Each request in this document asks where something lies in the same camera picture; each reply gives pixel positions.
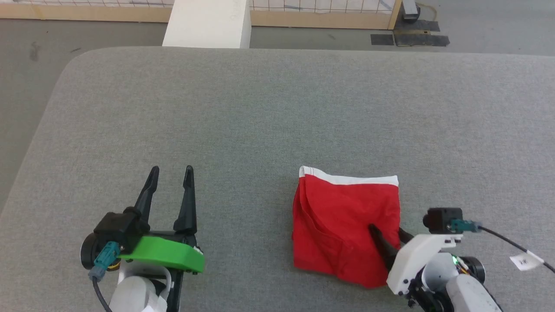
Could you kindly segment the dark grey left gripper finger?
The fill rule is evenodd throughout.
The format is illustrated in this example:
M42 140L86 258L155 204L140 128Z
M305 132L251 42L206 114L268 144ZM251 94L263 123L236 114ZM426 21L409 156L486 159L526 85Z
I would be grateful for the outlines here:
M183 188L184 194L182 204L180 206L178 218L174 221L173 230L181 233L196 233L196 188L192 166L186 167Z
M134 205L141 218L149 218L151 200L158 187L159 166L153 166Z

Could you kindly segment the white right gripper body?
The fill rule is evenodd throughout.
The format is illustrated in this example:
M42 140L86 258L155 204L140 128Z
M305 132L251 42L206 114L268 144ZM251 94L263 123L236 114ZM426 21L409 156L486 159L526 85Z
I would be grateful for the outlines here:
M397 252L387 285L396 295L408 294L409 282L444 248L456 247L462 234L418 234Z

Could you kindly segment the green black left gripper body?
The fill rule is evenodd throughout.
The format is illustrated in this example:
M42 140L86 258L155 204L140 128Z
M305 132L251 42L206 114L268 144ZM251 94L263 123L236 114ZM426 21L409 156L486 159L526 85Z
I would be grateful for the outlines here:
M122 251L119 259L159 265L194 274L203 273L206 268L206 258L196 244L196 239L172 232L142 236L134 249Z

